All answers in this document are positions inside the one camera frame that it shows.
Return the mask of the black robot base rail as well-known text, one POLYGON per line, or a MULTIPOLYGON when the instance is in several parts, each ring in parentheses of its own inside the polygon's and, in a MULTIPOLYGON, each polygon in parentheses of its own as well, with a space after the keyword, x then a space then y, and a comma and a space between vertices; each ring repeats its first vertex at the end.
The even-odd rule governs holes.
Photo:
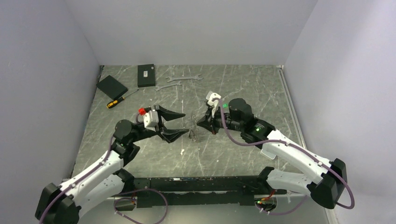
POLYGON ((141 177, 128 181, 117 196, 133 196, 138 208, 164 205, 238 204, 251 206, 258 199, 285 195, 255 175, 215 177, 141 177))

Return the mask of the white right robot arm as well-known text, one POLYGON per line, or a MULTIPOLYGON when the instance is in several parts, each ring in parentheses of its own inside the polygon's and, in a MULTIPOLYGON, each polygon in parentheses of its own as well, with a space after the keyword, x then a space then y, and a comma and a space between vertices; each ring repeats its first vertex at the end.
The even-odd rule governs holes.
POLYGON ((222 102, 219 95, 210 92, 206 97, 208 109, 197 125, 212 134, 224 129, 236 145, 255 146, 264 156, 281 157, 300 171, 297 174, 266 167, 258 176, 260 192, 268 194, 284 189, 309 196, 327 209, 340 206, 351 210, 355 207, 344 161, 321 157, 295 143, 272 124, 255 117, 251 105, 242 98, 232 99, 228 112, 224 111, 222 102))

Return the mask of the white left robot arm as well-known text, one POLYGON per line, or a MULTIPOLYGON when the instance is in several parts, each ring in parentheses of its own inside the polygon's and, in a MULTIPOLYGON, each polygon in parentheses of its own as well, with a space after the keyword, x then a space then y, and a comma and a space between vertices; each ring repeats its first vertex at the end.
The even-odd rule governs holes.
POLYGON ((41 224, 76 224, 89 210, 107 198, 134 190, 134 176, 124 167, 138 154, 135 143, 154 136, 172 143, 187 129, 168 129, 163 121, 185 117, 160 105, 139 109, 143 121, 120 120, 109 147, 92 165, 59 185, 48 184, 42 191, 35 217, 41 224))

